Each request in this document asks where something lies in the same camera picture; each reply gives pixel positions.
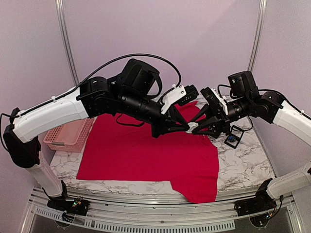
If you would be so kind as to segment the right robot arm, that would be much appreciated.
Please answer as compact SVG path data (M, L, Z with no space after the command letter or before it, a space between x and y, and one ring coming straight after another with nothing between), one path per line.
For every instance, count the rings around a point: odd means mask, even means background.
M233 101L226 101L215 90L207 87L201 94L207 103L191 120L196 126L192 134L205 134L218 138L220 133L230 134L230 124L243 117L259 117L270 124L292 133L306 144L311 143L311 118L292 105L278 91L264 90L260 94L251 71L242 71L228 77ZM279 178L265 180L255 197L247 200L245 207L261 212L282 195L311 184L311 164Z

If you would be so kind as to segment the green round brooch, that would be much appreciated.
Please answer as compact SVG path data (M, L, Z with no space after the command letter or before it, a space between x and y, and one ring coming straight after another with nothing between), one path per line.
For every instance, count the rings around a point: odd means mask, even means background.
M189 129L186 131L186 133L192 133L192 131L198 127L198 123L189 122L188 126L189 126Z

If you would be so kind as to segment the blue round brooch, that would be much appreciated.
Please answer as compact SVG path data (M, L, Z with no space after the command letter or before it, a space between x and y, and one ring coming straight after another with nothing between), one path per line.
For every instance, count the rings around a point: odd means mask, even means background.
M231 135L231 136L229 136L229 137L228 137L228 139L227 139L227 140L228 140L228 142L233 143L233 142L235 142L235 141L236 141L236 138L235 138L235 136L232 136L232 135Z

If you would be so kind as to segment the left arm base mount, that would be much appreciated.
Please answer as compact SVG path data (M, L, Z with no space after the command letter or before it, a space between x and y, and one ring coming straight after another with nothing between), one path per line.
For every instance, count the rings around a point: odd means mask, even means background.
M77 197L73 199L49 199L47 206L49 208L62 211L62 221L72 223L76 215L86 216L88 212L90 202L83 199L83 197Z

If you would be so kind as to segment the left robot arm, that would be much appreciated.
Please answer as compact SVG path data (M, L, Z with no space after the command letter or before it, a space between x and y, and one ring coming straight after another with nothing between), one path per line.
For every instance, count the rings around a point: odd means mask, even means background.
M3 148L18 167L31 173L62 211L72 207L72 200L41 152L40 134L77 120L117 113L150 124L155 138L189 129L175 107L186 95L184 86L174 84L167 92L158 92L159 100L154 101L149 90L154 83L162 87L162 81L159 71L141 57L140 53L127 54L127 64L116 76L106 79L92 72L67 92L28 110L16 108L8 115L10 123L0 134Z

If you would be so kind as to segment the red t-shirt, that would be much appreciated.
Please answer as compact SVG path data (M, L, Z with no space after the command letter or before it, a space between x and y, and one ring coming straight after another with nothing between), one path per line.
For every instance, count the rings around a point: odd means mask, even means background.
M169 181L192 203L214 202L218 150L205 135L169 133L158 138L151 126L137 127L125 115L95 120L77 173L79 180Z

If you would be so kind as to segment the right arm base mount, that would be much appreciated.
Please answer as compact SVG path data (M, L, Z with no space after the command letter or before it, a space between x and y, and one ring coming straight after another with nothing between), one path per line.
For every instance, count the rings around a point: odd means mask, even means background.
M234 210L238 216L250 216L249 220L254 227L264 228L269 221L280 211L282 207L282 199L280 206L277 208L276 201L267 194L256 194L253 198L243 199L234 202Z

